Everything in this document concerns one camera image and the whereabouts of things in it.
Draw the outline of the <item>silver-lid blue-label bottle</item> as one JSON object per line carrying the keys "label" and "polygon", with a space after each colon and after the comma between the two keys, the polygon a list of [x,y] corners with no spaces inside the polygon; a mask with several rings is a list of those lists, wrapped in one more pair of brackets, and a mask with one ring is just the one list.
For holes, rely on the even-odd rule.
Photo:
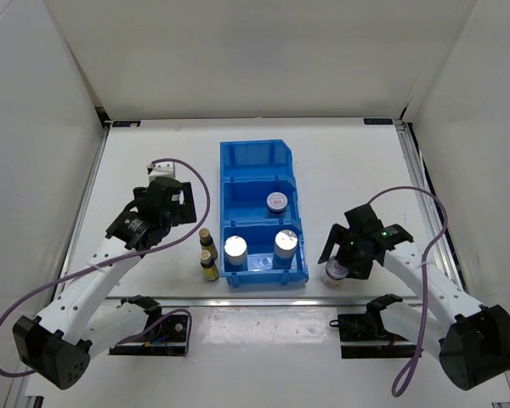
{"label": "silver-lid blue-label bottle", "polygon": [[247,270],[247,242],[238,235],[230,236],[224,243],[225,268],[230,272]]}
{"label": "silver-lid blue-label bottle", "polygon": [[274,240],[273,266],[275,269],[290,269],[298,247],[298,236],[290,229],[279,231]]}

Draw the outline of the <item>red-logo lid jar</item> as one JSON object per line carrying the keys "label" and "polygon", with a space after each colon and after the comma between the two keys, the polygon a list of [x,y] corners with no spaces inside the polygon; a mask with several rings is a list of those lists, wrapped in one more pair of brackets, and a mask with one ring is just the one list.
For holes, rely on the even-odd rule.
{"label": "red-logo lid jar", "polygon": [[266,198],[267,215],[269,218],[283,218],[288,207],[287,196],[280,192],[271,192]]}
{"label": "red-logo lid jar", "polygon": [[320,274],[320,281],[329,288],[336,288],[348,276],[349,271],[335,257],[329,258]]}

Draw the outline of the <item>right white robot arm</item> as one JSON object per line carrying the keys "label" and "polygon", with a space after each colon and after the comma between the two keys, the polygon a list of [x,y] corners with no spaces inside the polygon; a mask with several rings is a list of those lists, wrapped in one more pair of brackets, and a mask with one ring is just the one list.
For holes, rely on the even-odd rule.
{"label": "right white robot arm", "polygon": [[427,262],[402,226],[383,225],[368,204],[334,224],[318,262],[336,281],[364,281],[379,264],[421,300],[414,309],[389,293],[371,300],[362,314],[340,314],[331,325],[344,343],[392,342],[414,345],[413,354],[433,356],[445,375],[469,390],[510,371],[510,315],[500,305],[486,306]]}

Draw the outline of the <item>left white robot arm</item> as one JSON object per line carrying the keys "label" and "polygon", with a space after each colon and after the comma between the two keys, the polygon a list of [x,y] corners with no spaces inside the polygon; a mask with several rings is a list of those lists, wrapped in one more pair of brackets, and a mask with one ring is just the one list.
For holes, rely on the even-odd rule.
{"label": "left white robot arm", "polygon": [[171,228],[196,221],[189,182],[157,177],[133,191],[133,199],[105,231],[88,273],[33,318],[20,317],[12,332],[20,360],[61,390],[73,386],[90,360],[125,337],[158,336],[161,308],[149,297],[125,300],[109,318],[92,317],[121,278]]}

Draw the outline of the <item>rear small amber bottle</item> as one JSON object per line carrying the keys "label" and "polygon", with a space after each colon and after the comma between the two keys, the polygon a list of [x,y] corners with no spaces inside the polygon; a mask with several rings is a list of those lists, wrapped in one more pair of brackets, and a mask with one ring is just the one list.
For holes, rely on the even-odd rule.
{"label": "rear small amber bottle", "polygon": [[213,236],[209,229],[202,228],[199,230],[199,242],[203,250],[207,250],[212,255],[212,258],[216,260],[218,258],[218,250],[215,246]]}

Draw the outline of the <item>small amber bottle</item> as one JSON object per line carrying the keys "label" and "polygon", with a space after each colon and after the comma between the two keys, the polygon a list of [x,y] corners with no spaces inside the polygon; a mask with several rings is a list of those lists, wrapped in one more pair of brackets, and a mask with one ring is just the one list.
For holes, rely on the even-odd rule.
{"label": "small amber bottle", "polygon": [[215,246],[213,236],[209,229],[202,228],[199,230],[199,242],[203,250],[207,250],[212,255],[212,258],[216,260],[218,258],[218,250]]}
{"label": "small amber bottle", "polygon": [[200,264],[203,276],[207,281],[216,281],[219,278],[218,266],[215,264],[213,255],[208,250],[202,250]]}

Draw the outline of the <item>front small amber bottle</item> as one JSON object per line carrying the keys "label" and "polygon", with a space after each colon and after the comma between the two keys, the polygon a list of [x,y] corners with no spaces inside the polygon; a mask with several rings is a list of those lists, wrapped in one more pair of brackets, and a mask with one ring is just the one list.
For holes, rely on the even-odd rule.
{"label": "front small amber bottle", "polygon": [[216,281],[219,278],[218,266],[215,264],[213,255],[208,250],[202,250],[200,264],[203,276],[207,281]]}

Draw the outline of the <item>blue three-compartment plastic bin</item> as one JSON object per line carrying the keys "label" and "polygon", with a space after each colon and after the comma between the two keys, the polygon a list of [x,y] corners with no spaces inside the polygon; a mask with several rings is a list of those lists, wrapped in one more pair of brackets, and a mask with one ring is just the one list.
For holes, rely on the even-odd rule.
{"label": "blue three-compartment plastic bin", "polygon": [[[266,198],[274,191],[288,198],[286,216],[269,218]],[[298,245],[290,269],[273,266],[274,240],[281,230],[297,234]],[[247,243],[247,270],[225,268],[224,243],[232,235]],[[281,139],[223,142],[220,145],[221,275],[238,288],[251,284],[307,282],[303,226],[292,151]]]}

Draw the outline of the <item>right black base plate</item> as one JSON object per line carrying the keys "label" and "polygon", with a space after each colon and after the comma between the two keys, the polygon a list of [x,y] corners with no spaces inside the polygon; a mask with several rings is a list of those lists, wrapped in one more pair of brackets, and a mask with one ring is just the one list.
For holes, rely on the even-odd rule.
{"label": "right black base plate", "polygon": [[369,327],[365,314],[339,314],[329,321],[338,330],[343,360],[408,359],[415,345],[394,333]]}

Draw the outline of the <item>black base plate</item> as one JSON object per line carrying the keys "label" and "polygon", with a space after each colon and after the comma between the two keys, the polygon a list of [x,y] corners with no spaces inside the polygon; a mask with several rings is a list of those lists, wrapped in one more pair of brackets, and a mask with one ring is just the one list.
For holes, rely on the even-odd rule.
{"label": "black base plate", "polygon": [[139,340],[109,349],[108,355],[185,357],[190,346],[192,316],[174,310],[159,326]]}
{"label": "black base plate", "polygon": [[343,360],[408,359],[415,345],[394,333],[369,327],[365,314],[339,314],[329,321],[338,330]]}

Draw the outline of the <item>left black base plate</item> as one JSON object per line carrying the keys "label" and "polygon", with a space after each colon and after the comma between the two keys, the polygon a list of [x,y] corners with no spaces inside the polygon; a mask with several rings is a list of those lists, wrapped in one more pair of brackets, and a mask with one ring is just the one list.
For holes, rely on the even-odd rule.
{"label": "left black base plate", "polygon": [[192,316],[174,310],[159,326],[139,340],[109,349],[108,355],[185,357],[190,346]]}

